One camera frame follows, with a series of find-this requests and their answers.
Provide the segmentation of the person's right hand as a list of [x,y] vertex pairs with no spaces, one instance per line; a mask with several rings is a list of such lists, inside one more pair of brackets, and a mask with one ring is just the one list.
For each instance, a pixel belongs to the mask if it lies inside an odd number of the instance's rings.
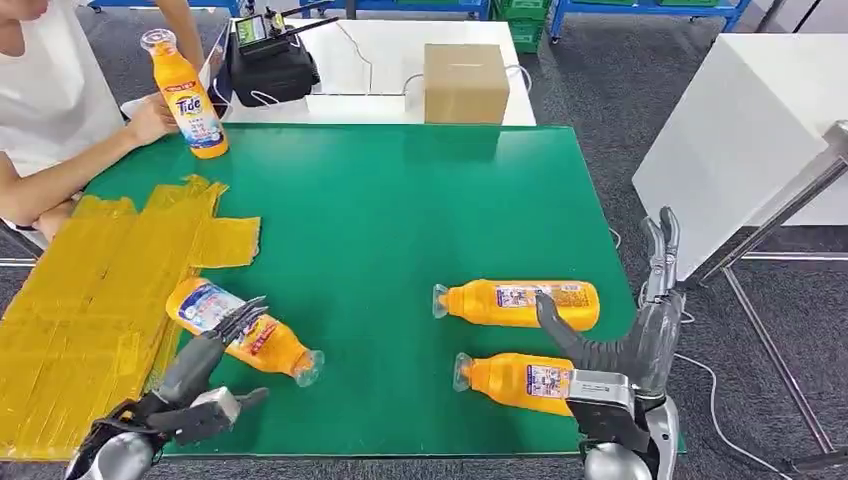
[[179,128],[164,97],[160,93],[145,96],[131,103],[127,131],[134,147],[150,145]]

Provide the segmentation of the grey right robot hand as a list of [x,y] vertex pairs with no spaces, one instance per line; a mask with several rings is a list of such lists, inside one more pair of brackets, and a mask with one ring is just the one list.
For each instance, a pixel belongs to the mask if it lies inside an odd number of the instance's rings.
[[675,290],[679,221],[669,206],[660,209],[659,218],[659,222],[651,217],[641,222],[654,251],[649,258],[642,304],[622,338],[588,340],[560,317],[550,295],[540,291],[535,296],[539,325],[575,368],[623,374],[636,386],[637,394],[645,398],[659,398],[666,393],[683,310],[682,295]]

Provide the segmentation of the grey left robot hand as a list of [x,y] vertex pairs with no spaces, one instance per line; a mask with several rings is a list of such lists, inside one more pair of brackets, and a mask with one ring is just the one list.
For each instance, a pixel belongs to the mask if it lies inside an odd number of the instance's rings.
[[213,370],[227,347],[268,310],[259,296],[225,315],[212,329],[191,339],[171,362],[154,394],[170,406],[187,406],[206,390]]

